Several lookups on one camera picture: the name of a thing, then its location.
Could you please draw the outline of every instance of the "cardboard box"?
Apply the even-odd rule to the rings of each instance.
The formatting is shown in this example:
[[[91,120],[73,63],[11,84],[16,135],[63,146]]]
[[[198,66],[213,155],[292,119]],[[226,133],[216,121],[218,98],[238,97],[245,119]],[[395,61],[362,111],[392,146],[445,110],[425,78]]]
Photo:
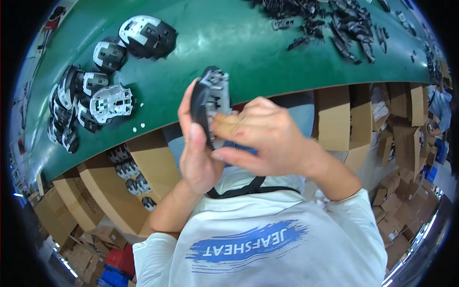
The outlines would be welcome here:
[[[83,231],[94,229],[105,216],[84,185],[77,170],[74,169],[58,176],[53,184]]]
[[[387,83],[380,83],[379,87],[381,88],[381,92],[383,94],[383,100],[386,103],[387,109],[389,109],[389,113],[382,118],[378,119],[375,121],[375,118],[372,115],[373,119],[373,131],[379,131],[381,126],[386,122],[386,120],[389,118],[391,115],[391,100],[389,99],[389,92],[387,90]]]
[[[402,234],[406,238],[406,240],[411,242],[416,236],[416,234],[418,234],[421,226],[421,220],[417,219],[411,226],[408,226]]]
[[[437,188],[437,186],[433,183],[430,183],[428,180],[423,180],[422,181],[422,187],[426,190],[426,191],[431,191],[433,193],[435,193],[435,189]]]
[[[114,227],[98,226],[90,233],[112,248],[124,250],[127,243],[126,239]]]
[[[416,215],[406,202],[404,202],[395,212],[394,218],[401,224],[410,226],[416,221]]]
[[[388,83],[391,99],[391,114],[408,118],[408,96],[406,83]]]
[[[390,173],[388,176],[383,178],[380,182],[379,185],[382,188],[387,189],[387,195],[391,195],[395,192],[395,190],[398,188],[400,185],[400,175],[398,172],[393,172]]]
[[[402,204],[403,202],[393,193],[387,197],[383,204],[381,204],[381,208],[388,214],[394,215]]]
[[[94,278],[100,278],[104,272],[105,259],[98,254],[91,258],[88,268],[84,271],[83,279],[86,284],[90,284]]]
[[[429,143],[430,146],[435,146],[435,142],[436,142],[437,138],[434,137],[434,136],[428,136],[427,137],[427,142]]]
[[[416,176],[427,159],[428,145],[420,148],[420,130],[427,134],[427,127],[411,127],[407,123],[397,121],[392,125],[395,140],[395,163],[401,168],[414,172]]]
[[[390,245],[403,229],[403,225],[390,214],[386,215],[377,226],[385,245]]]
[[[373,131],[369,85],[325,88],[315,93],[319,143],[329,151],[349,151],[344,164],[357,171],[368,154]]]
[[[159,203],[181,180],[174,156],[162,131],[158,129],[133,138],[126,145],[152,189],[148,196]]]
[[[98,237],[92,235],[90,231],[85,232],[81,236],[81,240],[84,244],[94,250],[95,253],[108,256],[111,251],[111,247],[107,246]]]
[[[129,193],[126,180],[117,175],[106,154],[80,164],[78,171],[84,185],[108,218],[121,232],[137,236],[149,211]]]
[[[68,259],[68,264],[78,276],[83,277],[93,256],[94,252],[90,248],[77,244],[73,247],[72,254]]]
[[[65,243],[77,225],[54,187],[45,194],[34,210],[41,224],[59,245]]]
[[[449,73],[448,64],[444,60],[440,60],[440,68],[442,69],[443,83],[448,88],[453,88],[453,80],[451,79],[451,74]]]
[[[387,212],[385,212],[381,206],[373,206],[371,209],[375,215],[376,224],[380,223],[381,220],[387,215]]]
[[[437,155],[438,148],[436,146],[432,146],[427,154],[427,159],[425,161],[426,164],[433,166],[433,162],[435,161],[435,156]]]
[[[421,220],[422,223],[426,224],[427,222],[430,221],[430,219],[432,218],[433,214],[436,212],[437,209],[438,209],[437,196],[432,192],[428,192],[427,199],[425,200],[424,206],[418,213],[419,220]]]
[[[386,249],[387,252],[387,268],[392,270],[395,264],[411,247],[411,243],[404,236],[399,236],[394,239],[393,244]]]
[[[375,189],[376,196],[375,200],[373,201],[373,207],[381,205],[385,200],[387,196],[387,189],[386,188],[376,188]]]
[[[30,205],[35,208],[37,206],[38,202],[41,200],[40,193],[38,191],[32,193],[27,200],[29,201]]]
[[[392,143],[394,141],[394,135],[388,130],[381,131],[381,137],[379,140],[378,156],[382,158],[382,166],[385,166],[389,162],[389,156],[391,155]]]
[[[424,188],[419,188],[411,200],[405,203],[409,206],[413,215],[417,218],[419,211],[423,208],[425,200],[428,197],[428,191]]]
[[[411,122],[411,126],[422,126],[425,124],[429,115],[429,97],[426,87],[422,87],[420,84],[410,83],[409,84],[409,108],[408,119]]]
[[[411,180],[410,183],[405,188],[405,180],[400,181],[400,186],[403,188],[398,188],[395,193],[402,200],[411,200],[414,194],[421,188],[423,183],[423,177],[421,174],[418,174],[414,180]]]

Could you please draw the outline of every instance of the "stack of cardboard boxes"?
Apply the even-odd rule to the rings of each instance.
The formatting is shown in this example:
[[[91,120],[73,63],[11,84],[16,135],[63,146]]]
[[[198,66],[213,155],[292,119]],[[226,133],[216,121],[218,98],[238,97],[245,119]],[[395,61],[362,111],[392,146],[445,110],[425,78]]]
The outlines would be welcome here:
[[[72,247],[66,248],[61,254],[78,275],[76,286],[97,286],[96,281],[104,271],[105,259],[110,250],[123,250],[127,243],[115,228],[108,226],[99,226],[87,232],[80,228],[72,238],[79,240],[70,242]]]
[[[384,178],[375,190],[372,208],[386,247],[388,270],[407,252],[410,241],[429,222],[438,206],[438,198],[431,191],[433,187],[424,184],[426,180],[420,174],[416,177],[413,174],[399,169]]]
[[[369,84],[314,91],[315,119],[312,137],[328,151],[348,151],[344,162],[357,171],[372,139],[373,111]]]

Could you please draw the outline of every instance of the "hand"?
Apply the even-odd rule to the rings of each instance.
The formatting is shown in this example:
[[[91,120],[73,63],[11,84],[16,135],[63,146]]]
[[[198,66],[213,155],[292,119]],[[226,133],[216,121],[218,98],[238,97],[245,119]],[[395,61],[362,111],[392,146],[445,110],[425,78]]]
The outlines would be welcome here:
[[[180,171],[191,191],[204,194],[211,190],[222,176],[224,162],[210,157],[211,150],[206,146],[207,137],[204,129],[191,119],[191,94],[197,80],[195,79],[186,89],[177,112],[185,140],[185,148],[180,158]]]
[[[305,138],[289,112],[272,101],[258,97],[239,115],[218,113],[212,122],[214,135],[258,149],[256,156],[244,150],[222,147],[215,159],[244,168],[255,175],[299,174],[313,177],[323,173],[326,153],[317,141]]]

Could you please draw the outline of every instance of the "person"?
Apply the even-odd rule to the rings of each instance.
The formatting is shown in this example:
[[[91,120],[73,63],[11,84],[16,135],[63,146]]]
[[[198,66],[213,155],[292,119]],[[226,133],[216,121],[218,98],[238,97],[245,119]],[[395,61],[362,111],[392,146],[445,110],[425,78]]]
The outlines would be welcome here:
[[[436,136],[443,134],[451,124],[451,111],[455,105],[450,93],[446,92],[443,85],[430,85],[427,87],[429,97],[429,112],[434,116],[432,128],[429,128],[429,135]]]
[[[190,116],[195,83],[178,109],[182,179],[133,245],[137,286],[381,286],[387,253],[359,178],[263,97],[211,124],[256,154],[211,151]],[[325,208],[302,196],[305,178]]]

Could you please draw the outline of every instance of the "open cardboard box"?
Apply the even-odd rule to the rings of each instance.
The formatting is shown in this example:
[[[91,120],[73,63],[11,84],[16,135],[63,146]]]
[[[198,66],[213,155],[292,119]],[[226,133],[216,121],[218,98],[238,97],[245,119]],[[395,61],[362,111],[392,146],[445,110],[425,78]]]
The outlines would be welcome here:
[[[418,83],[389,83],[391,114],[422,126],[429,115],[427,88]]]
[[[371,118],[373,119],[373,131],[379,131],[381,126],[386,122],[386,120],[391,115],[391,100],[389,99],[389,92],[387,90],[387,83],[380,83],[379,87],[381,88],[381,92],[383,94],[384,102],[386,102],[386,107],[389,110],[389,113],[382,118],[375,121],[373,113],[371,114]]]
[[[83,231],[94,229],[105,216],[76,168],[55,178],[53,184]]]
[[[425,124],[429,116],[429,92],[427,87],[418,83],[409,83],[408,97],[408,120],[412,127],[420,127]]]
[[[411,243],[404,236],[399,236],[394,239],[393,244],[386,248],[387,252],[387,268],[392,270],[395,264],[411,247]]]
[[[427,159],[425,160],[425,163],[431,166],[433,166],[433,162],[435,161],[435,156],[437,156],[437,151],[438,148],[436,146],[431,146],[429,149],[429,152],[427,153]]]
[[[428,144],[420,149],[419,132],[427,137],[427,127],[411,127],[406,121],[395,120],[392,124],[395,140],[396,165],[414,172],[414,177],[421,171],[427,159]]]
[[[381,137],[379,139],[378,156],[382,159],[382,166],[385,166],[389,162],[389,156],[391,155],[392,143],[394,141],[394,135],[387,129],[381,131]]]
[[[373,205],[382,205],[387,197],[395,192],[400,184],[400,175],[397,171],[383,178],[375,189],[376,197]]]
[[[407,86],[403,82],[388,83],[389,98],[391,99],[391,114],[408,118]]]
[[[319,143],[329,151],[349,151],[344,164],[357,171],[368,154],[373,131],[369,84],[314,92]]]
[[[105,153],[96,155],[78,166],[78,172],[90,194],[123,233],[138,236],[149,211],[126,188]]]
[[[440,60],[440,68],[442,69],[443,82],[445,86],[452,89],[453,81],[451,79],[451,75],[449,74],[448,64],[446,63],[445,60]]]

